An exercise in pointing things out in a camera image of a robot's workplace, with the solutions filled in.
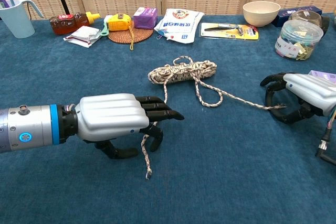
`woven coaster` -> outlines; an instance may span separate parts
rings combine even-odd
[[[134,43],[141,42],[148,39],[153,34],[153,29],[137,29],[134,28],[134,22],[132,21],[132,30],[134,32]],[[110,31],[109,39],[116,43],[130,44],[132,41],[131,32],[126,31]]]

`bowl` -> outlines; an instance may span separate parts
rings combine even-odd
[[[279,4],[269,1],[249,2],[243,5],[244,18],[253,26],[266,26],[275,19],[280,8]]]

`light blue pitcher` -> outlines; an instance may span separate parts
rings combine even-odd
[[[30,3],[37,14],[43,18],[42,13],[37,8],[35,3],[31,0],[14,0],[15,5],[12,7],[11,2],[9,0],[6,1],[11,7],[0,9],[0,18],[4,21],[8,29],[18,39],[27,38],[33,35],[35,30],[28,18],[23,4]]]

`robotic arm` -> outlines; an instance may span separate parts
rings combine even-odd
[[[109,158],[136,156],[136,148],[114,148],[111,139],[136,132],[154,137],[151,151],[161,144],[163,132],[151,122],[183,120],[157,97],[108,94],[84,97],[75,109],[68,105],[21,105],[0,110],[0,153],[65,143],[77,134],[94,143]]]
[[[317,149],[316,156],[336,165],[336,160],[324,152],[330,142],[332,123],[336,116],[336,84],[320,77],[298,73],[278,73],[266,77],[261,83],[265,86],[272,82],[266,90],[266,106],[272,106],[275,91],[288,89],[298,98],[300,109],[290,114],[272,109],[270,113],[283,123],[291,124],[302,119],[311,118],[313,115],[328,117],[324,136]]]

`blue carpet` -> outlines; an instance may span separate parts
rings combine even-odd
[[[242,16],[202,22],[245,23]],[[108,38],[83,48],[55,36],[48,21],[33,25],[33,36],[15,39],[0,22],[1,108],[121,92],[163,98],[162,86],[147,74],[180,55],[217,63],[206,83],[261,104],[265,88],[259,83],[269,74],[336,72],[332,23],[301,62],[275,53],[281,28],[273,25],[259,29],[259,41],[204,39],[197,32],[193,44],[183,45],[154,33],[134,51]],[[102,20],[94,26],[101,28]],[[110,160],[76,136],[58,146],[4,153],[0,223],[335,223],[336,167],[314,156],[325,118],[284,125],[230,98],[205,108],[192,81],[169,85],[168,93],[168,105],[185,120],[160,123],[164,140],[150,153],[151,180],[144,179],[140,134],[113,141],[139,149],[126,160]],[[211,90],[201,94],[207,102],[218,99]],[[328,149],[334,157],[335,139]]]

